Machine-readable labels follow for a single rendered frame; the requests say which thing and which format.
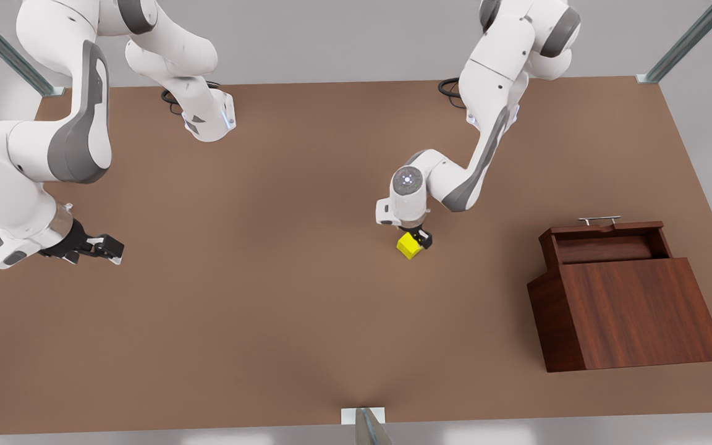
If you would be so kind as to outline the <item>yellow square block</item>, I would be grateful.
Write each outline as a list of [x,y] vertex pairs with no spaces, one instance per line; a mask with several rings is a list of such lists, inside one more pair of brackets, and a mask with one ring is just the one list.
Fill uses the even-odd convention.
[[398,239],[396,248],[408,260],[412,260],[420,251],[423,251],[423,246],[416,240],[410,232],[404,232]]

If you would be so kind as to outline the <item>wooden drawer with silver handle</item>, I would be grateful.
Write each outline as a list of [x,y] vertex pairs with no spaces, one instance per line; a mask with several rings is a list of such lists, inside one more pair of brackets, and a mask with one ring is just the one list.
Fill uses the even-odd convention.
[[562,265],[673,258],[661,221],[556,226],[539,236],[548,269]]

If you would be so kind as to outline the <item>silver frame post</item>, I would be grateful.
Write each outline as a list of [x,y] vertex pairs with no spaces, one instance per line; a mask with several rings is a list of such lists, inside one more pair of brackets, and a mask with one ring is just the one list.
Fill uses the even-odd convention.
[[393,445],[384,429],[384,407],[356,407],[340,410],[340,423],[354,426],[354,445]]
[[14,47],[0,34],[0,59],[16,74],[25,80],[43,98],[62,96],[64,87],[54,87],[37,69],[16,51]]
[[636,74],[636,81],[639,84],[658,84],[710,31],[712,4],[647,73]]

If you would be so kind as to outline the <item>dark wooden cabinet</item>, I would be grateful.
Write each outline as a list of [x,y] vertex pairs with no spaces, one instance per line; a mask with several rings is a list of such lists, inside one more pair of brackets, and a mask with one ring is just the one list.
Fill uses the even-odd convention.
[[712,317],[684,257],[560,265],[527,288],[550,372],[712,362]]

